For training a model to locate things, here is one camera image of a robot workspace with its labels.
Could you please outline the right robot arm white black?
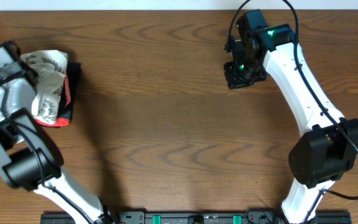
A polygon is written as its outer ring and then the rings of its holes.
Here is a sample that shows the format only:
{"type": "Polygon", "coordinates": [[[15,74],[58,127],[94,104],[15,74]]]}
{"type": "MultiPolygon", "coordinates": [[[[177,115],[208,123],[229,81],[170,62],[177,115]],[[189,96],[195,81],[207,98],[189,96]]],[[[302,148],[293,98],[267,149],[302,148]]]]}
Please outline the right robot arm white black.
{"type": "Polygon", "coordinates": [[[288,103],[300,140],[288,155],[294,176],[281,203],[286,223],[308,223],[324,194],[353,168],[358,155],[358,120],[346,119],[332,104],[308,67],[300,44],[291,40],[248,43],[231,37],[224,47],[230,89],[244,88],[270,75],[288,103]]]}

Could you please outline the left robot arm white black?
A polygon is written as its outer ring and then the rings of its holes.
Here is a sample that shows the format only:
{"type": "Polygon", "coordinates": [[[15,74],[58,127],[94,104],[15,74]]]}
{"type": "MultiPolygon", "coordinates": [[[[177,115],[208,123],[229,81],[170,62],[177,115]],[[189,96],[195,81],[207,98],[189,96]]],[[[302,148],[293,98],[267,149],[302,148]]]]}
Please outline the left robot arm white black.
{"type": "Polygon", "coordinates": [[[31,115],[34,98],[35,88],[25,78],[0,84],[0,177],[12,188],[47,197],[75,223],[117,223],[65,168],[59,148],[31,115]]]}

